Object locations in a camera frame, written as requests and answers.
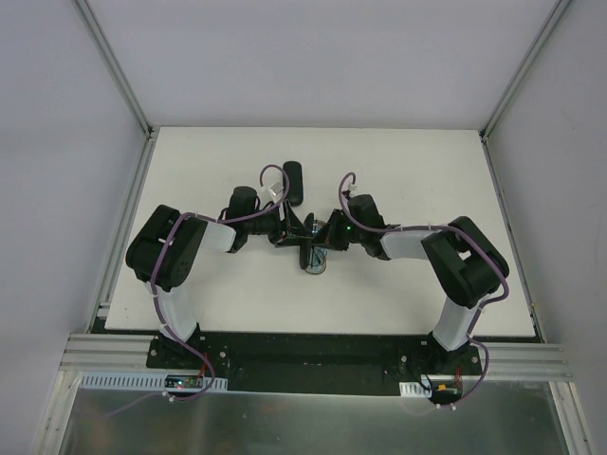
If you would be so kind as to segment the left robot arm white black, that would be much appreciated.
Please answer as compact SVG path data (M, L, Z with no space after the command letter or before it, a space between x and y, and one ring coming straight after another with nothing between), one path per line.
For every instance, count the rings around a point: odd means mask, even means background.
M181 369L193 367L200 357L199 344L190 339L197 327L188 293L182 287L200 248L235 253L250 235L266 235L271 244L300 249L300 268L312 256L313 217L302 223L293 208L304 200L301 184L280 197L281 206L260 206L257 191L239 186L217 221L158 206L126 253L126 265L152 296L160 332L172 340L167 356Z

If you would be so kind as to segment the left aluminium frame post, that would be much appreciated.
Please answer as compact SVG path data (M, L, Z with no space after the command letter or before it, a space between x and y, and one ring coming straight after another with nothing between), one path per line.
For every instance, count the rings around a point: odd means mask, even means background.
M141 132L146 137L150 137L154 131L153 126L144 114L137 95L135 94L132 85L129 83L120 62L101 27L101 23L90 5L90 2L86 0L74 0L72 1L72 4L81 17L95 48L98 50L101 56L103 64L105 65L112 81L118 89L118 92L125 102L130 114L138 124Z

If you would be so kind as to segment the right aluminium frame post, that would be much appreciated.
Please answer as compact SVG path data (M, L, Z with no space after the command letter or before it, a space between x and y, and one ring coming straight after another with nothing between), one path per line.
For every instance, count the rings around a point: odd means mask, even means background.
M506 109L514 101L515 96L521 89L524 80L531 71L534 63L540 58L543 50L548 45L564 16L574 4L575 1L573 0L558 0L554 3L512 77L508 81L501 97L491 111L487 122L479 130L479 137L482 142L486 142L495 130L498 122L506 112Z

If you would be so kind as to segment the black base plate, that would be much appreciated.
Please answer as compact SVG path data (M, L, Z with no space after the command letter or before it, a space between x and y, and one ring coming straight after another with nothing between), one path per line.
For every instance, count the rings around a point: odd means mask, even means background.
M406 383L478 377L484 356L466 344L442 354L428 336L203 332L186 347L154 333L145 344L150 369L216 376L229 391L396 396Z

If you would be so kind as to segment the aluminium frame post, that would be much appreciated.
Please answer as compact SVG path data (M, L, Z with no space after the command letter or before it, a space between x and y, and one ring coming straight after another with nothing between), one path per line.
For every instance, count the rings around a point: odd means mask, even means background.
M125 102L130 114L138 124L141 132L146 137L150 137L154 131L153 126L144 114L137 95L135 94L132 85L129 83L120 62L101 27L101 23L90 5L90 2L86 0L74 0L72 1L72 4L81 17L95 48L98 50L101 56L103 64L105 65L112 81L118 89L118 92Z
M498 122L506 112L506 109L514 101L515 96L521 89L524 80L531 71L534 63L540 58L543 50L548 45L564 16L574 4L575 1L573 0L558 0L554 3L512 77L508 81L501 97L491 111L487 122L479 130L479 137L482 142L486 142L495 130Z

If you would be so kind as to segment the aluminium front rail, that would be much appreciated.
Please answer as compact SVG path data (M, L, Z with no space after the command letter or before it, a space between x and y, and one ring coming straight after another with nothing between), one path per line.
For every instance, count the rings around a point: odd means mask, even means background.
M64 349L64 371L144 372L151 335L72 334ZM546 343L487 342L487 378L571 382L571 365L562 346Z

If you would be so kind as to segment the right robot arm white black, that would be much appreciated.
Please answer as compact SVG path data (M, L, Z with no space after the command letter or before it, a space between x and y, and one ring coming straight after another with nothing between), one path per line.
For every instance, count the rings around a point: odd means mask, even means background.
M369 194L340 203L310 244L336 251L356 244L381 261L427 261L446 295L427 362L436 373L451 372L484 307L509 295L506 259L467 216L446 225L388 225Z

